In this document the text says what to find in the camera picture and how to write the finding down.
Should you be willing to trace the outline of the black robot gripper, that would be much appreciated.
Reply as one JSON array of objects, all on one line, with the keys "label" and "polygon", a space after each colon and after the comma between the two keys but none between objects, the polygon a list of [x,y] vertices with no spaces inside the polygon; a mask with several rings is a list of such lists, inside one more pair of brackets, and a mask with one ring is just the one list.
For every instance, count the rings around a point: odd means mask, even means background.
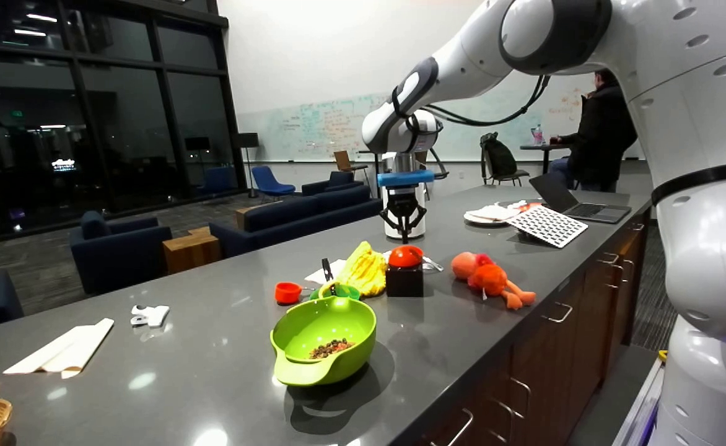
[{"label": "black robot gripper", "polygon": [[427,207],[422,189],[382,189],[384,235],[415,240],[427,233]]}]

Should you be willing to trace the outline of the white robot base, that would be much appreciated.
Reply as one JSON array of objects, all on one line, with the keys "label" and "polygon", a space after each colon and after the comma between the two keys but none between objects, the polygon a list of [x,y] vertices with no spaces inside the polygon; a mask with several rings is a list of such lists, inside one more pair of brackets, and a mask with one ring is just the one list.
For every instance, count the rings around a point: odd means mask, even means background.
[{"label": "white robot base", "polygon": [[656,220],[678,317],[652,446],[726,446],[726,166],[664,183]]}]

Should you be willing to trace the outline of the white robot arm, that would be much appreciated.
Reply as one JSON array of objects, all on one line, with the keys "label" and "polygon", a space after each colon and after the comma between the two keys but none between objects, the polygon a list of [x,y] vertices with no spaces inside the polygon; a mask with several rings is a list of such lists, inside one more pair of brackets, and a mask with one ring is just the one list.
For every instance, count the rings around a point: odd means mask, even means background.
[{"label": "white robot arm", "polygon": [[373,152],[436,142],[429,107],[508,75],[610,70],[626,99],[668,240],[726,235],[726,0],[484,0],[362,121]]}]

